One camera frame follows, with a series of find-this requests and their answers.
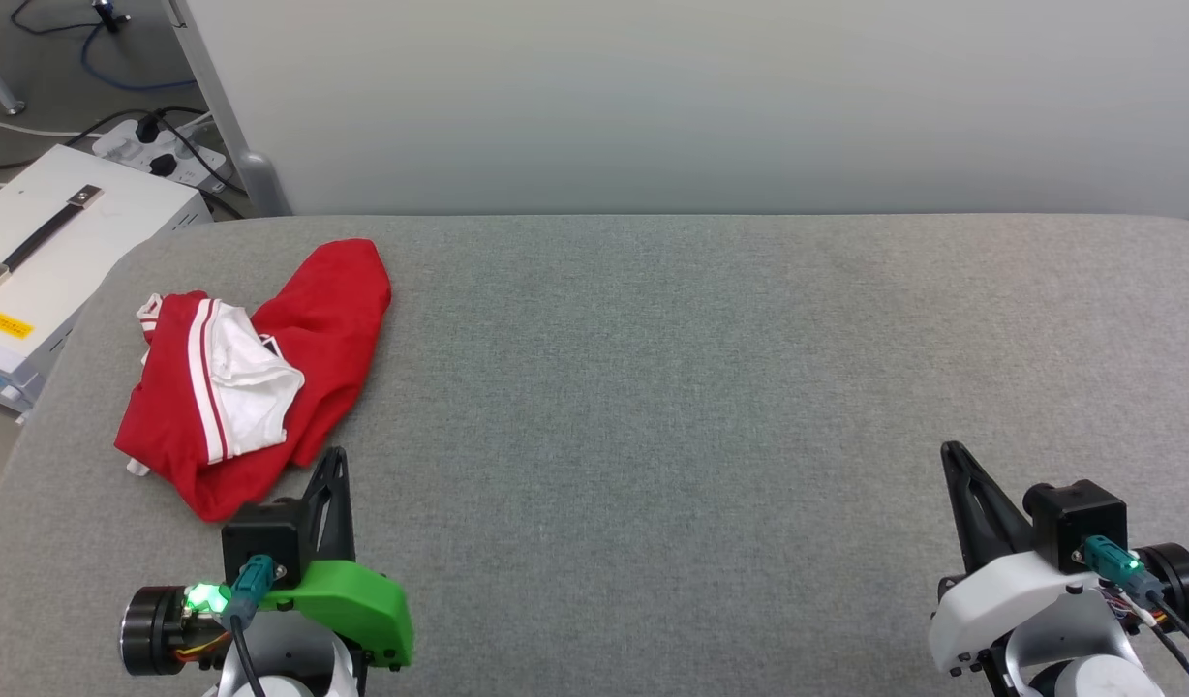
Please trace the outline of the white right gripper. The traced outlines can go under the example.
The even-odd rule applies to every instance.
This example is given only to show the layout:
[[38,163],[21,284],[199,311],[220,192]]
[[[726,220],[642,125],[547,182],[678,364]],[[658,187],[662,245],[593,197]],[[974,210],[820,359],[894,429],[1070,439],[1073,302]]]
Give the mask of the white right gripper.
[[1084,542],[1059,572],[1033,528],[960,441],[940,445],[965,577],[940,580],[935,667],[957,678],[1144,679],[1131,638],[1160,640],[1189,678],[1189,552]]

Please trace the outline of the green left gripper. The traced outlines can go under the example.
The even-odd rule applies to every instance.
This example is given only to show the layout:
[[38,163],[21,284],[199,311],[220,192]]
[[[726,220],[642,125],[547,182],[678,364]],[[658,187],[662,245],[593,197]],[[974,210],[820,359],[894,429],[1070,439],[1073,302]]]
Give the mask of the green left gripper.
[[413,665],[413,615],[400,584],[356,563],[347,451],[325,448],[306,486],[308,561],[296,588],[285,569],[249,561],[227,584],[141,588],[120,624],[120,658],[131,676],[177,676],[189,666],[241,665],[228,620],[241,620],[251,665],[279,663],[298,672],[302,645],[315,652],[328,638],[350,657],[352,674]]

